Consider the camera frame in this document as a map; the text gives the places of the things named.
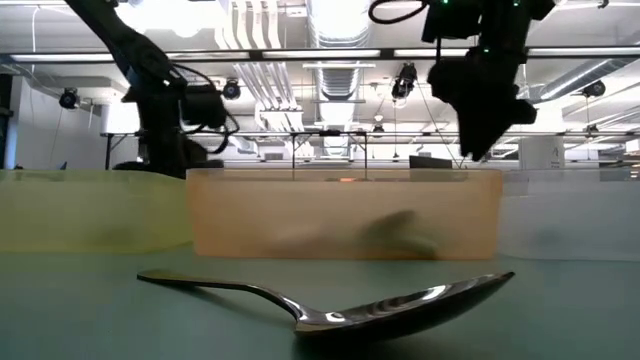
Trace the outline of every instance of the metal spoon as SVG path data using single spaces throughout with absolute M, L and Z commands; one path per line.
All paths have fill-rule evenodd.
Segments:
M 299 337 L 376 341 L 409 335 L 449 321 L 488 298 L 514 275 L 513 272 L 485 275 L 331 312 L 313 310 L 258 285 L 190 277 L 165 270 L 143 271 L 138 279 L 170 286 L 248 291 L 293 315 L 295 334 Z

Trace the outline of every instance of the yellow translucent bin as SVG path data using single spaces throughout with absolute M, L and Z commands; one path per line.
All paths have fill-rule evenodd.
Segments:
M 192 241 L 183 180 L 0 171 L 0 252 L 140 253 Z
M 451 170 L 191 170 L 199 255 L 487 259 L 502 174 Z

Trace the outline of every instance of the spoon bowl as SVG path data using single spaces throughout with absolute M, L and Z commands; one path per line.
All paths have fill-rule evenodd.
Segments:
M 166 270 L 143 271 L 138 274 L 138 279 L 169 286 L 208 287 L 256 294 L 289 312 L 296 320 L 294 332 L 300 338 L 378 341 L 413 334 L 447 322 L 484 301 L 513 276 L 513 272 L 484 275 L 331 312 L 311 309 L 258 285 L 190 277 Z

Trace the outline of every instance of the ceiling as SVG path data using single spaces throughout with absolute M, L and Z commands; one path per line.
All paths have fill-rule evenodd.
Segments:
M 596 4 L 598 3 L 598 1 L 560 1 L 561 5 L 556 8 L 556 11 L 542 22 L 532 25 L 527 44 L 529 46 L 628 45 L 625 44 L 625 39 L 640 31 L 640 22 L 637 21 L 640 18 L 640 1 L 612 0 L 605 9 L 597 9 Z M 411 7 L 414 4 L 403 2 L 395 8 L 381 9 L 379 13 L 386 18 L 396 17 L 409 11 L 407 6 Z M 31 52 L 33 51 L 34 39 L 37 52 L 105 50 L 100 40 L 68 8 L 43 7 L 36 9 L 34 7 L 1 5 L 2 0 L 0 0 L 0 23 L 2 24 L 0 27 L 0 52 L 2 53 Z M 296 8 L 304 6 L 304 1 L 279 1 L 279 6 L 283 9 Z M 431 47 L 431 44 L 424 44 L 420 40 L 425 16 L 426 11 L 396 25 L 371 24 L 369 45 L 371 47 Z M 176 18 L 167 21 L 180 22 L 185 20 L 187 19 Z M 279 33 L 283 47 L 305 48 L 310 46 L 306 17 L 291 17 L 287 15 L 286 11 L 282 11 L 279 15 L 279 22 Z M 32 26 L 35 29 L 35 36 L 33 36 Z M 217 49 L 213 33 L 212 29 L 204 29 L 188 39 L 180 38 L 170 30 L 153 30 L 146 34 L 164 50 L 179 51 Z M 445 40 L 443 46 L 470 46 L 473 45 L 473 41 L 474 39 Z M 526 83 L 531 85 L 546 84 L 584 61 L 530 60 L 526 65 Z M 385 119 L 383 122 L 386 122 L 386 126 L 390 126 L 391 129 L 393 129 L 393 125 L 388 120 L 397 119 L 398 131 L 428 130 L 429 127 L 431 127 L 430 130 L 433 130 L 432 119 L 429 115 L 431 113 L 441 129 L 455 131 L 457 129 L 455 112 L 450 106 L 431 97 L 430 88 L 426 84 L 426 74 L 432 65 L 431 61 L 416 62 L 420 87 L 426 96 L 428 109 L 418 91 L 411 94 L 406 107 L 401 109 L 394 109 L 391 106 L 390 96 L 385 96 L 389 92 L 388 84 L 402 66 L 401 62 L 379 61 L 375 62 L 375 68 L 365 69 L 360 87 L 360 98 L 365 100 L 365 103 L 356 107 L 355 116 L 360 126 L 369 129 L 373 122 L 373 116 L 379 113 Z M 236 77 L 232 64 L 198 64 L 193 67 L 220 80 Z M 287 68 L 296 97 L 300 99 L 304 110 L 303 122 L 306 125 L 311 125 L 318 118 L 317 106 L 312 102 L 317 98 L 313 86 L 313 73 L 303 69 L 300 62 L 289 62 Z M 49 76 L 54 78 L 102 76 L 126 85 L 125 79 L 114 65 L 38 65 L 35 67 L 35 72 L 38 79 Z M 640 83 L 640 62 L 635 62 L 602 80 L 607 86 L 607 93 L 601 99 L 592 100 L 588 112 L 584 106 L 584 98 L 579 96 L 567 96 L 548 105 L 562 109 L 565 114 L 564 126 L 567 129 L 582 129 L 587 123 L 587 119 L 598 119 L 639 105 L 640 87 L 620 92 L 614 96 L 610 95 Z M 524 82 L 525 78 L 519 76 L 517 83 L 522 85 Z M 371 84 L 379 84 L 377 90 L 374 90 Z M 115 100 L 113 94 L 111 97 L 109 94 L 104 96 L 107 98 L 106 101 Z M 232 113 L 249 115 L 247 119 L 242 120 L 243 130 L 257 130 L 255 122 L 251 119 L 254 104 L 254 99 L 247 91 L 243 92 L 239 100 L 227 102 Z M 632 119 L 630 122 L 615 124 L 607 130 L 621 131 L 636 127 L 640 127 L 640 119 L 638 118 Z M 623 143 L 625 140 L 628 138 L 614 138 L 606 143 Z

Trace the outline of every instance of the spoon handle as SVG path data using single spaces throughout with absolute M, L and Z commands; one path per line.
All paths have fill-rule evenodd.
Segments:
M 278 305 L 279 307 L 286 310 L 289 314 L 291 314 L 296 320 L 312 311 L 310 309 L 307 309 L 297 301 L 294 301 L 276 291 L 252 284 L 186 276 L 167 270 L 142 271 L 138 273 L 137 278 L 138 280 L 168 286 L 195 286 L 214 289 L 247 291 L 263 297 Z

